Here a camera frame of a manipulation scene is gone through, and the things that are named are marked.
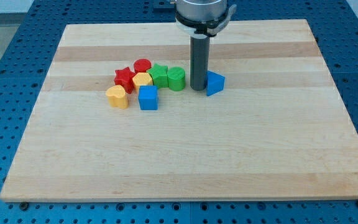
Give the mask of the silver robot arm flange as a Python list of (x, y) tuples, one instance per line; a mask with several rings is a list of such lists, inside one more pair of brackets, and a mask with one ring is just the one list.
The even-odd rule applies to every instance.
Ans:
[(191, 38), (215, 37), (231, 21), (237, 5), (227, 0), (175, 0), (177, 26)]

